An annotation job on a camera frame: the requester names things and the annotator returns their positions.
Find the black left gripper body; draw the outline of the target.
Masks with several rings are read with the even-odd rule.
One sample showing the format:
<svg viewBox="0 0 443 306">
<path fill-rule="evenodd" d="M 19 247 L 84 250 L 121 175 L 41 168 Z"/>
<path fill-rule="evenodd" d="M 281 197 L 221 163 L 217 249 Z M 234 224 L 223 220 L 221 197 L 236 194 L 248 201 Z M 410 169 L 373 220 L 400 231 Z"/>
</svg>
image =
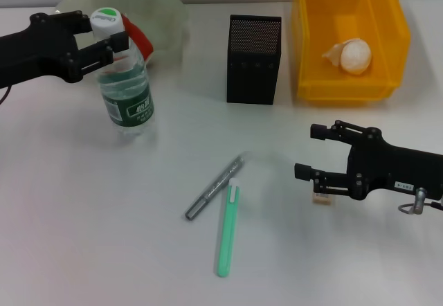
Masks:
<svg viewBox="0 0 443 306">
<path fill-rule="evenodd" d="M 74 76 L 75 35 L 49 16 L 33 14 L 26 29 L 1 37 L 2 89 L 47 75 L 68 83 L 81 80 Z"/>
</svg>

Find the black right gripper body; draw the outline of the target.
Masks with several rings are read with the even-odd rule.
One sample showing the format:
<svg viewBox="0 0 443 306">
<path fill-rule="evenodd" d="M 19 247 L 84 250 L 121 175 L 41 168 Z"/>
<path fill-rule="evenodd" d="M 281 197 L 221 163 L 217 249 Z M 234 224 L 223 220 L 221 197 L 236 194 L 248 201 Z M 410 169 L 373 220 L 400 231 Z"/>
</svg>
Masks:
<svg viewBox="0 0 443 306">
<path fill-rule="evenodd" d="M 373 190 L 386 189 L 413 195 L 419 188 L 435 201 L 442 198 L 442 155 L 387 143 L 381 130 L 345 131 L 351 145 L 347 160 L 349 196 L 364 200 Z"/>
</svg>

